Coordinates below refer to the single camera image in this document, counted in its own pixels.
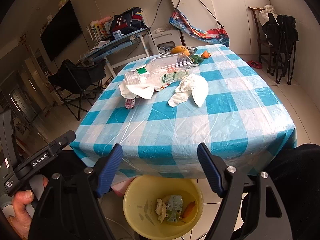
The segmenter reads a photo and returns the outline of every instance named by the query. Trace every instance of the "green vegetable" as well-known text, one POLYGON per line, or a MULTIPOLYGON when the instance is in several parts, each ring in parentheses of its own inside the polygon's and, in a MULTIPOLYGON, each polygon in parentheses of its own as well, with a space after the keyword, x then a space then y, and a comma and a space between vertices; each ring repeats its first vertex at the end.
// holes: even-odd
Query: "green vegetable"
POLYGON ((203 58, 201 58, 200 56, 198 55, 194 55, 194 57, 196 57, 198 59, 198 63, 202 63, 204 61, 203 58))
POLYGON ((198 58, 195 57, 195 55, 192 55, 189 58, 192 60, 193 64, 195 64, 195 65, 198 64, 198 58))

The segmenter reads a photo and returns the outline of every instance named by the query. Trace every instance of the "colorful bag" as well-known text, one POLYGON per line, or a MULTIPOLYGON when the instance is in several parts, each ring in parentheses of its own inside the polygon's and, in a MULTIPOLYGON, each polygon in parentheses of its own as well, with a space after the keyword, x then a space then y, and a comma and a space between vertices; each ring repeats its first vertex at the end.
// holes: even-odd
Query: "colorful bag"
POLYGON ((141 8, 133 7, 120 15, 114 16, 110 32, 113 33, 120 30, 122 34, 126 35, 144 27, 141 8))
POLYGON ((229 47, 229 36, 220 22, 215 18, 215 16, 210 12, 210 10, 199 0, 203 6, 210 12, 210 14, 215 18, 217 24, 220 25, 221 29, 215 28, 210 29, 206 32, 193 27, 188 19, 183 15, 181 11, 178 9, 178 5, 181 0, 179 0, 172 16, 170 17, 169 23, 173 26, 177 27, 179 30, 184 31, 185 33, 189 34, 191 37, 199 39, 201 41, 205 41, 210 44, 223 44, 226 47, 229 47))

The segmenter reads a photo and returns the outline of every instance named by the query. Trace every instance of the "plastic tablecloth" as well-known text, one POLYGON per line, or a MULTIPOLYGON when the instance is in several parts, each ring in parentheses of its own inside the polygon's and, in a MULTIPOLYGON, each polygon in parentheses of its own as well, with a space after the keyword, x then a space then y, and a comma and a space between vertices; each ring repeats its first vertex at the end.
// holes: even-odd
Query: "plastic tablecloth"
POLYGON ((204 142, 227 165, 257 174, 282 147, 295 147, 295 125, 270 87, 239 56, 224 45, 198 47, 212 56, 194 67, 209 94, 201 107, 192 96, 172 108, 168 100, 179 81, 136 98, 134 109, 124 107, 118 84, 124 73, 153 57, 127 64, 101 94, 76 131, 71 147, 88 166, 123 147, 123 161, 113 185, 142 174, 169 178, 205 178, 197 159, 204 142))

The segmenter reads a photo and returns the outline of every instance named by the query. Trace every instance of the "cabinet door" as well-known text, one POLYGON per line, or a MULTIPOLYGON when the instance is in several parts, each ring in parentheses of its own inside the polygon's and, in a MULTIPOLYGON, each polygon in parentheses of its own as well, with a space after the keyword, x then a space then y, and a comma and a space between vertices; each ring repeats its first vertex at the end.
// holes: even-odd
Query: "cabinet door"
MULTIPOLYGON (((179 0, 171 0, 176 7, 179 0)), ((211 0, 201 0, 201 2, 215 15, 211 0)), ((178 9, 186 16, 193 27, 203 31, 217 28, 217 21, 212 17, 210 12, 203 6, 199 0, 181 0, 178 9)), ((197 40, 188 34, 182 32, 186 46, 203 46, 208 43, 197 40)))
POLYGON ((217 20, 230 39, 230 49, 236 54, 250 54, 250 30, 244 0, 212 0, 217 20))
MULTIPOLYGON (((249 28, 250 28, 250 37, 251 37, 251 54, 258 54, 258 33, 257 33, 257 27, 253 18, 252 10, 248 9, 248 6, 256 8, 263 8, 265 5, 270 4, 269 0, 244 0, 247 14, 248 14, 248 20, 249 20, 249 28)), ((262 31, 261 24, 258 19, 258 12, 256 12, 257 20, 259 24, 260 29, 260 38, 265 40, 265 34, 262 31)))

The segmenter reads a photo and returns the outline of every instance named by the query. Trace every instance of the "yellow plastic basin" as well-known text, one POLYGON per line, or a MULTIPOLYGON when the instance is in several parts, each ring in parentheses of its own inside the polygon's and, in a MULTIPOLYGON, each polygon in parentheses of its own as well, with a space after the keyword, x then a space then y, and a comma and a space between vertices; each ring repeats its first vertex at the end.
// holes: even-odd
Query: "yellow plastic basin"
POLYGON ((203 210, 203 196, 196 182, 191 179, 169 179, 143 175, 133 180, 123 200, 123 210, 129 225, 138 234, 152 240, 172 240, 189 232, 198 222, 203 210), (185 221, 160 224, 156 214, 156 199, 167 195, 181 195, 182 213, 186 206, 196 202, 185 221))

